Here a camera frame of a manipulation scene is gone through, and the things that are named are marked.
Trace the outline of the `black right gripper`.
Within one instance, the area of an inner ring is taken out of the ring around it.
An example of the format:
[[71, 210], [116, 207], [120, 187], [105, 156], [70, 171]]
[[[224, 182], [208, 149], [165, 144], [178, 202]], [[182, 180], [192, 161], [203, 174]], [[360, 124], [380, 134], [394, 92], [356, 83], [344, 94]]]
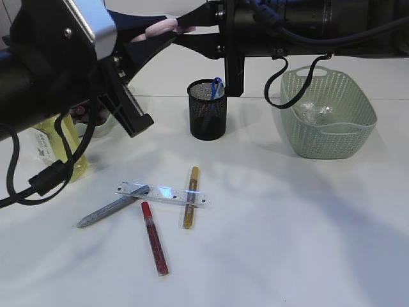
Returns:
[[287, 56], [288, 49], [264, 31], [254, 20], [248, 1], [208, 1], [178, 17], [183, 28], [216, 26], [224, 11], [220, 33], [178, 35], [174, 44], [195, 51], [208, 59], [224, 59], [225, 94], [240, 97], [244, 92], [245, 59]]

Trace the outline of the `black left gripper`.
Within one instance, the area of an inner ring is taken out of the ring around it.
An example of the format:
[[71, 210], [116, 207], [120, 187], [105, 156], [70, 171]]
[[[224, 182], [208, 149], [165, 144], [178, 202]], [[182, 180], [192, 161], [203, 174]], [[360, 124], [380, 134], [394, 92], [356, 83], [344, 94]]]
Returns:
[[[139, 16], [108, 10], [117, 29], [117, 42], [129, 42], [143, 34], [146, 28], [166, 20], [165, 15]], [[134, 138], [154, 124], [152, 117], [142, 112], [126, 83], [158, 53], [176, 40], [175, 32], [166, 32], [143, 41], [124, 43], [121, 68], [111, 56], [93, 56], [92, 90], [97, 99], [108, 108], [125, 132]]]

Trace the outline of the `right black blue robot arm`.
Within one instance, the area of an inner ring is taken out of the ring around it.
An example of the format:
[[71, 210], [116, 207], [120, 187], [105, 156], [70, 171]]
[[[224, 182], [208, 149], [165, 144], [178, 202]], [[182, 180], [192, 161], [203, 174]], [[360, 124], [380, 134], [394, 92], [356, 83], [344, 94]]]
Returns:
[[178, 22], [218, 27], [217, 33], [179, 35], [175, 42], [223, 59], [230, 97], [244, 91], [249, 57], [408, 56], [407, 1], [208, 1]]

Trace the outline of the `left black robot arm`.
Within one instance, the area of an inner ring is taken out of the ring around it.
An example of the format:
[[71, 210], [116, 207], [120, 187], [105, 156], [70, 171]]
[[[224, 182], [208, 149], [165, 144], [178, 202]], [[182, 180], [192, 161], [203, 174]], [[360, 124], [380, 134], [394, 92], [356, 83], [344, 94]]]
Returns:
[[102, 103], [129, 136], [153, 124], [127, 89], [174, 31], [140, 39], [161, 17], [101, 1], [22, 1], [1, 51], [1, 122], [17, 132], [81, 103]]

